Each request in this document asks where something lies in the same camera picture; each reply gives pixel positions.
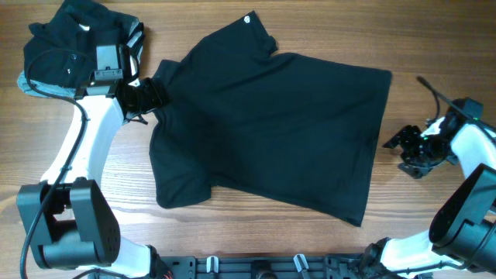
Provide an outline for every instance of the clothing tag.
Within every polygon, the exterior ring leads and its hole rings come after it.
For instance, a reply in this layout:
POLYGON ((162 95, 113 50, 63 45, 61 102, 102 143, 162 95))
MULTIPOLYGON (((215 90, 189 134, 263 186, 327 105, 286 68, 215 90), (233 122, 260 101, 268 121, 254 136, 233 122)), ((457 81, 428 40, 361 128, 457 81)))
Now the clothing tag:
POLYGON ((89 31, 90 30, 90 26, 84 26, 82 24, 79 25, 84 31, 89 31))

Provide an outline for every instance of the wood grain surface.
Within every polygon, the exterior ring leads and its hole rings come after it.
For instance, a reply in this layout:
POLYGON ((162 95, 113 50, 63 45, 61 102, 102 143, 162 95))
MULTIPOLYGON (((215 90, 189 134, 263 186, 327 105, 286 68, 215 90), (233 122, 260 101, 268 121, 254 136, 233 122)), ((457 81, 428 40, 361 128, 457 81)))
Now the wood grain surface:
MULTIPOLYGON (((25 232, 16 208, 23 184, 36 183, 64 140, 74 109, 24 95, 16 85, 28 24, 48 22, 61 1, 0 6, 0 277, 19 277, 25 232)), ((432 96, 415 80, 421 74, 450 98, 484 103, 483 120, 496 123, 496 2, 451 1, 107 1, 112 10, 138 16, 146 26, 142 77, 162 59, 180 60, 203 37, 256 10, 280 53, 378 67, 393 72, 380 144, 406 124, 432 117, 432 96)), ((361 228, 298 206, 222 187, 199 205, 166 210, 155 202, 148 147, 157 123, 131 123, 115 137, 102 191, 122 234, 151 244, 164 256, 357 253, 389 236, 428 229, 463 181, 460 166, 442 165, 413 180, 400 172, 399 150, 377 149, 367 211, 361 228)), ((66 278, 75 272, 41 270, 29 256, 29 275, 66 278)), ((440 272, 436 278, 489 274, 440 272)))

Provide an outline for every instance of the black cloth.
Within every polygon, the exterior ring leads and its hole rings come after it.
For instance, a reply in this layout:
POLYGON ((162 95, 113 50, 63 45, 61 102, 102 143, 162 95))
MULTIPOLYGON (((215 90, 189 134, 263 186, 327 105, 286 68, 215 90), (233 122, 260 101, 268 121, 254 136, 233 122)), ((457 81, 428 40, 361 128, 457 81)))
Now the black cloth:
MULTIPOLYGON (((108 10, 89 0, 65 0, 49 23, 33 23, 34 37, 24 46, 24 70, 45 50, 64 48, 87 54, 96 60, 96 46, 127 44, 132 27, 139 20, 130 15, 108 10), (88 31, 81 28, 89 26, 88 31)), ((89 79, 96 63, 68 52, 47 54, 33 65, 30 78, 63 88, 76 88, 89 79)))
POLYGON ((162 61, 157 202, 193 205, 221 185, 360 226, 391 73, 275 50, 251 12, 162 61))

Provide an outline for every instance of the t-shirt sleeve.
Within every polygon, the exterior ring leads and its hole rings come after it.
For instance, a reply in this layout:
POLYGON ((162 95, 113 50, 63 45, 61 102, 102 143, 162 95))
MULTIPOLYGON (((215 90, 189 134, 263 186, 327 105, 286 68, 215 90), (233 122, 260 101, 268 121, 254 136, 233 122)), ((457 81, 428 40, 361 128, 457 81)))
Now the t-shirt sleeve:
POLYGON ((150 143, 150 161, 157 186, 157 203, 163 208, 195 205, 211 196, 209 176, 196 159, 167 136, 167 110, 154 112, 158 124, 150 143))
POLYGON ((277 50, 275 39, 269 36, 254 11, 205 37, 205 41, 258 57, 269 57, 277 50))
POLYGON ((208 87, 256 74, 275 50, 274 38, 250 12, 201 40, 181 61, 179 71, 192 73, 208 87))

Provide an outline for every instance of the crumpled black fabric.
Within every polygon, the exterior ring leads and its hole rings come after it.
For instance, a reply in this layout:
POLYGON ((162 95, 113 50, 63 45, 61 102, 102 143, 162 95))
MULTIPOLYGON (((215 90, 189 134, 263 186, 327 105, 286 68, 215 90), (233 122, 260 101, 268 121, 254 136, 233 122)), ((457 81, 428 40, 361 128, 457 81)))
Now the crumpled black fabric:
POLYGON ((276 49, 251 12, 162 61, 157 202, 193 205, 221 185, 360 226, 391 73, 276 49))
MULTIPOLYGON (((24 46, 24 69, 43 51, 53 48, 76 50, 96 60, 96 46, 127 44, 138 23, 132 15, 110 11, 93 1, 65 0, 49 23, 29 25, 34 37, 24 46), (80 25, 90 29, 85 31, 80 25)), ((76 88, 95 68, 96 63, 84 57, 56 52, 38 60, 30 78, 62 88, 76 88)))

